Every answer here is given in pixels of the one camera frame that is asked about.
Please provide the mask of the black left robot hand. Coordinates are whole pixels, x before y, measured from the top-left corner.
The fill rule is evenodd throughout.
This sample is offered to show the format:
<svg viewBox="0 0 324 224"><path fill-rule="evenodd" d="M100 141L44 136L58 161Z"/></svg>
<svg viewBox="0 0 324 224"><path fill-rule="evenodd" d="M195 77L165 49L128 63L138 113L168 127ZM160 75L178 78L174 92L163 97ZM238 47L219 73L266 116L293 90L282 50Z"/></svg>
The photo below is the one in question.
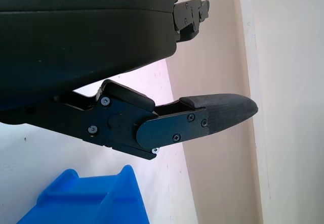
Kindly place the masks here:
<svg viewBox="0 0 324 224"><path fill-rule="evenodd" d="M112 76L195 38L208 0L1 0L1 122L30 124L151 160L258 112L242 95L157 106Z"/></svg>

